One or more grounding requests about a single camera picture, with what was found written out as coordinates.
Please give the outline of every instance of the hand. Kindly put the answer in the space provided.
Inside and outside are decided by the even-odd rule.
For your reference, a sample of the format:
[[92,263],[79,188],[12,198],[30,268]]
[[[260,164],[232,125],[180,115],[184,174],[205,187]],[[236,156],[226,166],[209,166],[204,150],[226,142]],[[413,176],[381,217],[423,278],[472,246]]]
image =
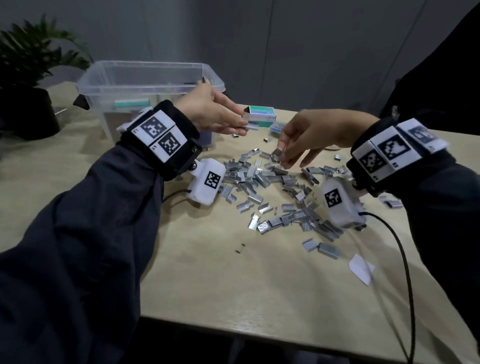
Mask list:
[[302,110],[285,125],[277,147],[283,168],[291,168],[304,151],[310,150],[300,167],[310,164],[327,146],[348,148],[379,119],[366,112],[342,109]]
[[174,105],[200,132],[247,135],[243,109],[209,84],[198,84]]

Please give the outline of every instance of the dark jacket sleeve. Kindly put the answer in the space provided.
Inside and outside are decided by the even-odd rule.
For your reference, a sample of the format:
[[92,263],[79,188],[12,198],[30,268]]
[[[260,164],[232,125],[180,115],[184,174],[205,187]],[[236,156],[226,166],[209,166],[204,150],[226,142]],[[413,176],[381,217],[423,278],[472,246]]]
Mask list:
[[123,146],[0,254],[0,363],[118,363],[140,315],[163,180]]
[[[352,149],[395,124],[373,125]],[[480,342],[480,179],[440,151],[388,177],[422,262]]]

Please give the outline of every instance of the plastic bin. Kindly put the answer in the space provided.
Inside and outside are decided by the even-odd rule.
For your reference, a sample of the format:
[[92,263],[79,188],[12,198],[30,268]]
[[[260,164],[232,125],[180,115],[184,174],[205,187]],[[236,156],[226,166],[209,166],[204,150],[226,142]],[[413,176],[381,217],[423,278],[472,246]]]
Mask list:
[[[166,99],[175,101],[192,91],[202,77],[225,91],[224,82],[208,64],[140,61],[97,61],[78,80],[77,90],[115,143],[120,138],[117,128],[138,111]],[[211,144],[211,133],[201,134],[201,144]]]

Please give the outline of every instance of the table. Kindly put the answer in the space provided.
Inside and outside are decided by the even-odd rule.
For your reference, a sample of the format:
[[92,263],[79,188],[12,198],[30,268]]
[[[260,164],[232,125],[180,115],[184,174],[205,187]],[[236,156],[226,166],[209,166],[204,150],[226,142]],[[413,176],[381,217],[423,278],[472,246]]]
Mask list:
[[[69,106],[77,95],[71,83],[51,87],[49,92],[55,106]],[[276,112],[280,121],[295,114]],[[62,131],[52,138],[0,141],[0,250],[17,244],[38,211],[79,182],[110,147],[93,113],[70,107],[60,121]],[[480,160],[475,158],[480,137],[438,134],[451,143],[459,162],[480,171]],[[266,136],[266,128],[243,138],[215,135],[214,145],[203,156],[224,161],[238,159],[255,147],[271,152],[276,142],[265,143]],[[335,154],[343,156],[341,162],[334,161]],[[312,166],[340,166],[348,155],[346,149],[324,151]],[[291,171],[300,169],[296,165]],[[168,182],[165,193],[186,188],[189,181],[185,174],[182,181]],[[246,200],[244,192],[233,194],[237,203]],[[292,202],[276,183],[259,187],[259,194],[279,208]],[[408,257],[417,314],[415,362],[457,363],[456,356],[478,361],[467,326],[420,261],[405,211],[389,210],[371,196],[362,200],[367,211],[392,225]],[[333,260],[307,253],[301,243],[320,236],[302,232],[298,225],[265,235],[249,230],[252,211],[239,214],[220,196],[211,206],[200,206],[182,195],[167,201],[155,254],[141,285],[142,315],[348,356],[405,361],[396,337],[397,332],[409,350],[405,273],[395,240],[383,225],[369,219],[364,231],[347,231],[334,243],[344,256]],[[235,250],[242,243],[246,246],[238,254]],[[370,286],[348,268],[354,253],[376,266]]]

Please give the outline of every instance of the white paper scrap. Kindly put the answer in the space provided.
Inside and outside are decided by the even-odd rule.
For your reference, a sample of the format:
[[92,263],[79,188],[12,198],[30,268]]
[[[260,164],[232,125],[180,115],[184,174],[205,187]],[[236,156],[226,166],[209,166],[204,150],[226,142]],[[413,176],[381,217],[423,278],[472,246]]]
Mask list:
[[372,281],[372,272],[375,269],[375,266],[372,263],[367,262],[360,255],[355,253],[348,266],[353,274],[360,278],[363,283],[366,285],[370,284]]

